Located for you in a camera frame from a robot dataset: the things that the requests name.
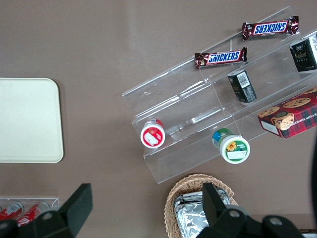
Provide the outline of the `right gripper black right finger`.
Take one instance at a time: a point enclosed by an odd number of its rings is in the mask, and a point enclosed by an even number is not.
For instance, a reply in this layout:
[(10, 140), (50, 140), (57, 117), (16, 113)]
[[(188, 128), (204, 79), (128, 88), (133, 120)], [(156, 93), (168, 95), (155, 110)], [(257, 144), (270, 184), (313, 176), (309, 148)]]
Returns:
[(211, 183), (204, 183), (203, 210), (209, 226), (199, 238), (300, 238), (301, 232), (288, 219), (269, 215), (261, 222), (251, 218), (242, 207), (225, 205)]

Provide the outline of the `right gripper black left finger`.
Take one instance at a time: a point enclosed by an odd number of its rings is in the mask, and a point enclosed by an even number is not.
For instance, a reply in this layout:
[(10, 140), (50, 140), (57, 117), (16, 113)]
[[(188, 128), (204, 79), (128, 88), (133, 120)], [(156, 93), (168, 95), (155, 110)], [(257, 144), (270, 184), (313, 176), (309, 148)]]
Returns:
[(20, 238), (75, 238), (93, 208), (92, 185), (81, 184), (58, 210), (48, 210), (18, 230)]

